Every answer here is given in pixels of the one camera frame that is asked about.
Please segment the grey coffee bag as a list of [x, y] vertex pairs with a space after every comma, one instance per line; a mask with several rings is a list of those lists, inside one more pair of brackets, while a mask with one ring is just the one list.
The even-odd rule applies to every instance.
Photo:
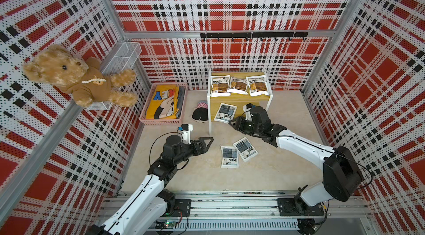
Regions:
[[221, 167], [237, 169], [239, 167], [238, 151], [234, 146], [221, 146]]
[[237, 107], [234, 105], [221, 103], [214, 117], [214, 121], [228, 124], [234, 119]]
[[236, 148], [244, 162], [247, 162], [258, 154], [258, 151], [253, 147], [253, 145], [246, 137], [240, 139], [232, 145]]

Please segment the brown coffee bag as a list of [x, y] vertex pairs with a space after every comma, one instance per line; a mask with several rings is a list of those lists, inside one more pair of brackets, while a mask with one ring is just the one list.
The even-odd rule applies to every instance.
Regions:
[[252, 97], [265, 95], [269, 96], [269, 88], [267, 85], [267, 79], [265, 75], [260, 76], [248, 76], [246, 81], [249, 85], [249, 94]]
[[241, 78], [237, 78], [237, 77], [232, 76], [230, 78], [228, 92], [229, 93], [247, 95], [248, 94], [247, 86], [248, 86], [248, 84], [247, 84], [246, 79], [241, 79]]
[[228, 91], [230, 84], [230, 75], [210, 77], [211, 97], [228, 97], [231, 93]]

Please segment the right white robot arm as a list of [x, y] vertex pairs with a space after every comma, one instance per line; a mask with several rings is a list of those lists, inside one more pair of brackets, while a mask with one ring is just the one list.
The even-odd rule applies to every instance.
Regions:
[[298, 136], [286, 127], [272, 123], [267, 111], [260, 106], [251, 107], [229, 124], [244, 135], [260, 138], [304, 158], [323, 172], [323, 180], [300, 187], [294, 196], [295, 207], [300, 212], [331, 199], [346, 202], [355, 190], [361, 188], [364, 176], [360, 164], [346, 147], [332, 148]]

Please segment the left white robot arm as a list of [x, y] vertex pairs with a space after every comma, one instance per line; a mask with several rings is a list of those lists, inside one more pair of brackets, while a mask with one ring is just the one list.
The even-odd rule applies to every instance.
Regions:
[[101, 226], [92, 225], [87, 235], [142, 235], [166, 213], [173, 213], [175, 194], [166, 186], [178, 172], [178, 164], [208, 152], [214, 139], [196, 141], [170, 135], [160, 157], [150, 166], [147, 176], [130, 198]]

